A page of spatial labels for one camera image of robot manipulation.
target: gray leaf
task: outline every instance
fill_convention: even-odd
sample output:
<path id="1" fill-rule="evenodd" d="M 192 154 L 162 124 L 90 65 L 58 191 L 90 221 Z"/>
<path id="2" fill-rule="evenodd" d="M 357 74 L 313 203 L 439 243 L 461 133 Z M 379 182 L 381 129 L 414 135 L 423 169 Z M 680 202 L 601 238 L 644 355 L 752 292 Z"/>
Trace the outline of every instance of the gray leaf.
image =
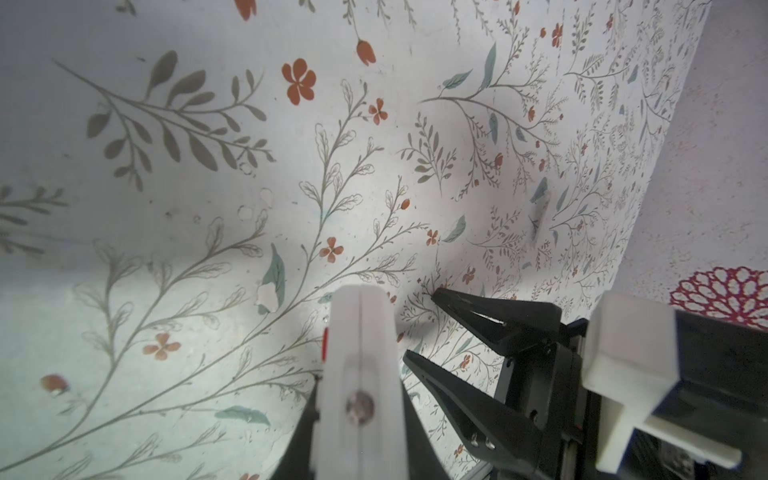
<path id="1" fill-rule="evenodd" d="M 240 97 L 240 79 L 237 76 L 232 77 L 232 96 L 235 101 Z"/>
<path id="2" fill-rule="evenodd" d="M 141 138 L 141 140 L 147 142 L 148 144 L 151 144 L 152 143 L 152 137 L 149 135 L 149 132 L 147 131 L 147 129 L 144 128 L 144 125 L 140 124 L 137 121 L 133 121 L 133 120 L 131 120 L 131 122 L 133 123 L 134 128 L 136 129 L 136 133 L 139 134 L 139 137 Z"/>
<path id="3" fill-rule="evenodd" d="M 170 80 L 170 77 L 174 74 L 177 61 L 178 55 L 176 55 L 176 51 L 170 50 L 160 57 L 160 60 L 154 64 L 152 73 L 149 76 L 149 85 L 147 86 L 147 93 L 144 96 L 145 100 L 149 98 L 153 88 Z"/>
<path id="4" fill-rule="evenodd" d="M 170 107 L 170 104 L 174 101 L 176 96 L 181 94 L 192 94 L 200 90 L 203 87 L 203 84 L 205 84 L 205 70 L 194 71 L 177 81 L 170 89 L 168 99 L 165 102 L 166 108 Z"/>
<path id="5" fill-rule="evenodd" d="M 243 106 L 248 110 L 250 110 L 250 113 L 252 113 L 254 117 L 258 118 L 261 121 L 266 121 L 266 115 L 264 114 L 264 112 L 262 112 L 258 108 L 251 107 L 250 105 L 243 105 Z"/>
<path id="6" fill-rule="evenodd" d="M 199 141 L 197 137 L 192 135 L 190 135 L 190 149 L 192 150 L 192 155 L 194 155 L 197 161 L 202 163 L 205 168 L 213 170 L 214 172 L 219 169 L 216 165 L 214 156 L 210 154 L 208 148 L 203 145 L 203 142 Z"/>
<path id="7" fill-rule="evenodd" d="M 123 145 L 125 144 L 124 138 L 113 140 L 107 144 L 104 148 L 104 156 L 106 158 L 115 158 L 123 151 Z"/>
<path id="8" fill-rule="evenodd" d="M 213 100 L 214 97 L 216 97 L 216 94 L 214 94 L 212 91 L 204 91 L 203 93 L 197 94 L 187 100 L 187 103 L 185 103 L 181 108 L 184 109 L 185 107 L 193 107 L 194 105 L 206 104 Z"/>
<path id="9" fill-rule="evenodd" d="M 163 125 L 163 144 L 165 145 L 165 149 L 168 150 L 168 154 L 171 158 L 173 158 L 175 161 L 181 161 L 181 152 L 179 151 L 179 144 L 176 143 L 176 138 L 174 138 L 174 135 L 168 130 L 168 127 Z"/>
<path id="10" fill-rule="evenodd" d="M 93 138 L 99 135 L 109 123 L 109 117 L 111 112 L 106 114 L 93 114 L 88 118 L 88 138 Z"/>
<path id="11" fill-rule="evenodd" d="M 224 157 L 224 161 L 227 162 L 227 165 L 237 170 L 237 161 L 235 160 L 235 156 L 232 155 L 232 151 L 224 143 L 219 142 L 219 145 L 221 145 L 221 154 Z"/>

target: floral wallpaper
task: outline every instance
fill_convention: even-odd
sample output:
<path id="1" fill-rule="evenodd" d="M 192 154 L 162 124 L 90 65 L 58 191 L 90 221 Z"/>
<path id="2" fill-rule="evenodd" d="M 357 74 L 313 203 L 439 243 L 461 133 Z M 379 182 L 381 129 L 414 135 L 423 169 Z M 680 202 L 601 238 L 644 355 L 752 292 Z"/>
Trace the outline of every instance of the floral wallpaper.
<path id="1" fill-rule="evenodd" d="M 0 478 L 269 478 L 346 283 L 491 392 L 501 359 L 430 293 L 589 314 L 708 8 L 9 5 Z M 402 377 L 459 477 L 475 460 Z"/>

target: red flower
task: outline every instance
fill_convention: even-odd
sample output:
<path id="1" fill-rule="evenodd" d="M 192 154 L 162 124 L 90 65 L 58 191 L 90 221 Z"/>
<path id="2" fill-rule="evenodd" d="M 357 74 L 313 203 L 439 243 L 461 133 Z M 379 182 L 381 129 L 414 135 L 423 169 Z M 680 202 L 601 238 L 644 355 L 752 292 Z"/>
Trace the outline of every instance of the red flower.
<path id="1" fill-rule="evenodd" d="M 366 67 L 369 63 L 376 63 L 376 56 L 373 54 L 373 48 L 371 48 L 371 44 L 365 40 L 357 42 L 357 56 L 360 57 L 360 60 L 362 60 Z"/>
<path id="2" fill-rule="evenodd" d="M 696 272 L 670 293 L 670 305 L 731 323 L 768 329 L 768 272 L 745 266 Z"/>
<path id="3" fill-rule="evenodd" d="M 64 380 L 64 377 L 55 373 L 41 378 L 40 385 L 43 386 L 46 392 L 52 393 L 53 395 L 61 395 L 69 390 L 69 384 Z"/>
<path id="4" fill-rule="evenodd" d="M 469 282 L 471 282 L 475 278 L 475 269 L 471 269 L 470 267 L 467 267 L 467 273 L 464 274 L 462 277 L 462 282 L 464 282 L 465 285 L 469 285 Z"/>
<path id="5" fill-rule="evenodd" d="M 299 58 L 293 63 L 293 76 L 291 75 L 290 65 L 284 64 L 283 76 L 291 83 L 290 87 L 288 87 L 288 98 L 292 104 L 299 104 L 299 100 L 301 100 L 299 94 L 306 100 L 315 98 L 315 92 L 312 91 L 312 87 L 317 77 L 314 71 L 307 71 L 306 62 L 303 58 Z"/>
<path id="6" fill-rule="evenodd" d="M 560 48 L 560 44 L 563 42 L 563 26 L 559 23 L 554 24 L 554 30 L 552 31 L 552 46 Z"/>
<path id="7" fill-rule="evenodd" d="M 167 352 L 175 352 L 181 348 L 179 342 L 168 343 L 168 338 L 170 338 L 168 333 L 158 333 L 154 338 L 157 339 L 159 346 L 147 345 L 141 351 L 144 355 L 152 355 L 154 353 L 154 359 L 156 360 L 165 360 L 168 358 Z"/>
<path id="8" fill-rule="evenodd" d="M 235 0 L 235 5 L 243 20 L 250 18 L 251 14 L 256 14 L 256 0 Z"/>
<path id="9" fill-rule="evenodd" d="M 328 263 L 336 262 L 336 255 L 341 255 L 344 252 L 344 247 L 336 247 L 336 237 L 329 237 L 328 248 L 323 248 L 320 251 L 321 257 L 328 257 Z"/>
<path id="10" fill-rule="evenodd" d="M 375 107 L 373 105 L 368 107 L 368 113 L 373 115 L 373 123 L 377 125 L 379 124 L 380 118 L 382 120 L 386 120 L 386 118 L 388 117 L 388 114 L 384 110 L 382 110 L 383 107 L 384 107 L 384 100 L 382 100 L 381 98 L 376 99 Z"/>
<path id="11" fill-rule="evenodd" d="M 437 230 L 435 230 L 435 232 L 434 232 L 434 233 L 433 233 L 431 230 L 430 230 L 429 232 L 427 232 L 427 237 L 429 237 L 429 238 L 427 239 L 427 247 L 429 247 L 430 245 L 434 245 L 435 243 L 437 243 Z"/>

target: red doily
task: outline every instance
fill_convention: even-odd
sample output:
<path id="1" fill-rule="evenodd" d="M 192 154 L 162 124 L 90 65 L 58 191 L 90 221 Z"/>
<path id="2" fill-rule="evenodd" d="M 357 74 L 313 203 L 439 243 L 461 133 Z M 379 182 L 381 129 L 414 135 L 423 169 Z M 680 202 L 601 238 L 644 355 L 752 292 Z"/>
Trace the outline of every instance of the red doily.
<path id="1" fill-rule="evenodd" d="M 670 294 L 670 305 L 729 322 L 768 329 L 768 272 L 718 267 L 696 272 Z"/>

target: orange flower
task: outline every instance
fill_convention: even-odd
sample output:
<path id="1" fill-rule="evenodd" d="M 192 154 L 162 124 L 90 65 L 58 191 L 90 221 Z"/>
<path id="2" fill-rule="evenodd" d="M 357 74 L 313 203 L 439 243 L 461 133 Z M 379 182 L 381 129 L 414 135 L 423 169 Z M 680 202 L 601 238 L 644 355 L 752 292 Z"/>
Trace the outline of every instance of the orange flower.
<path id="1" fill-rule="evenodd" d="M 435 243 L 437 243 L 437 230 L 435 230 L 435 232 L 434 232 L 434 233 L 433 233 L 431 230 L 430 230 L 429 232 L 427 232 L 427 237 L 429 237 L 429 238 L 427 239 L 427 247 L 429 247 L 430 245 L 434 245 Z"/>
<path id="2" fill-rule="evenodd" d="M 290 87 L 288 87 L 288 98 L 292 104 L 299 104 L 299 94 L 306 100 L 315 98 L 315 92 L 312 91 L 312 87 L 317 77 L 314 71 L 307 71 L 306 62 L 303 58 L 299 58 L 293 63 L 293 76 L 291 76 L 290 65 L 284 64 L 283 76 L 291 83 Z"/>
<path id="3" fill-rule="evenodd" d="M 373 54 L 373 48 L 371 48 L 371 44 L 365 40 L 357 42 L 357 56 L 360 57 L 360 60 L 362 60 L 366 67 L 369 63 L 376 63 L 376 56 Z"/>
<path id="4" fill-rule="evenodd" d="M 469 285 L 469 282 L 471 282 L 474 278 L 475 278 L 475 269 L 473 268 L 470 270 L 470 267 L 467 267 L 467 273 L 465 273 L 464 276 L 462 277 L 462 282 L 464 282 L 464 284 L 466 285 Z"/>
<path id="5" fill-rule="evenodd" d="M 235 5 L 243 20 L 250 18 L 250 14 L 256 14 L 256 0 L 235 0 Z"/>
<path id="6" fill-rule="evenodd" d="M 341 255 L 344 252 L 344 247 L 336 247 L 336 237 L 328 238 L 328 248 L 323 248 L 320 251 L 321 257 L 328 257 L 328 263 L 336 262 L 336 255 Z"/>
<path id="7" fill-rule="evenodd" d="M 560 48 L 563 42 L 563 26 L 559 23 L 554 24 L 554 30 L 552 31 L 552 46 Z"/>
<path id="8" fill-rule="evenodd" d="M 154 359 L 156 360 L 165 360 L 168 358 L 167 352 L 175 352 L 181 348 L 179 342 L 168 343 L 168 338 L 170 338 L 168 333 L 158 333 L 154 338 L 157 339 L 157 343 L 160 345 L 147 345 L 141 351 L 144 355 L 152 355 L 154 353 Z"/>
<path id="9" fill-rule="evenodd" d="M 41 378 L 40 385 L 42 385 L 46 392 L 53 395 L 61 395 L 69 390 L 69 384 L 64 380 L 64 377 L 55 373 Z"/>
<path id="10" fill-rule="evenodd" d="M 382 100 L 381 98 L 376 99 L 375 107 L 373 105 L 368 107 L 368 113 L 373 115 L 373 123 L 377 125 L 379 124 L 380 118 L 382 120 L 386 120 L 386 118 L 388 117 L 388 114 L 384 110 L 382 110 L 383 107 L 384 107 L 384 100 Z"/>

